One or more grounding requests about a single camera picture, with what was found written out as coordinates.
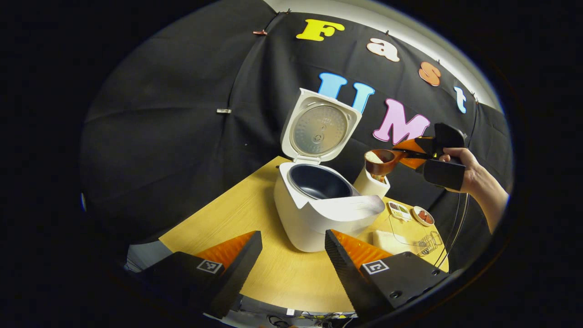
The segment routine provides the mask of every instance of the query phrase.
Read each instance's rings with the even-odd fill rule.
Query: black fabric
[[[297,39],[306,19],[340,23],[345,30],[324,41]],[[252,34],[261,29],[268,35]],[[401,60],[392,62],[368,51],[373,37],[393,44]],[[419,77],[423,61],[441,71],[438,87]],[[504,157],[510,149],[504,116],[476,105],[470,91],[429,56],[348,20],[294,12],[275,15],[261,1],[225,0],[144,42],[104,84],[87,115],[82,139],[88,203],[112,222],[113,230],[132,240],[151,238],[179,223],[274,157],[284,156],[280,135],[298,89],[317,92],[323,72],[348,80],[338,100],[349,105],[355,82],[375,89],[343,151],[322,163],[348,181],[358,176],[366,151],[393,147],[392,134],[388,142],[373,137],[387,112],[387,98],[404,105],[406,121],[418,114],[429,119],[426,135],[433,135],[439,122],[460,129],[480,163],[504,183],[511,180],[511,158]],[[465,114],[458,110],[454,86],[466,96]],[[217,114],[217,108],[232,113]],[[457,195],[403,165],[388,178],[387,197],[430,209],[446,237]],[[468,211],[476,217],[468,240],[471,235],[487,237],[478,214],[479,208],[477,213]]]

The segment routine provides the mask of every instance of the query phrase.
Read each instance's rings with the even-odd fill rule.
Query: human hand
[[[441,155],[439,160],[442,162],[451,161],[451,157],[457,157],[461,160],[462,164],[466,166],[466,170],[463,173],[463,183],[460,190],[453,190],[445,188],[454,193],[468,193],[472,194],[475,190],[476,178],[478,172],[482,169],[480,163],[477,162],[476,157],[468,148],[443,148],[445,155]]]

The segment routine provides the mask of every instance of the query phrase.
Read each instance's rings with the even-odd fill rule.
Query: white wall
[[[418,21],[384,4],[371,0],[264,0],[275,11],[318,13],[339,17],[363,24],[401,39],[440,60],[468,90],[475,93],[479,102],[502,111],[491,84],[472,64],[471,60],[453,44]]]

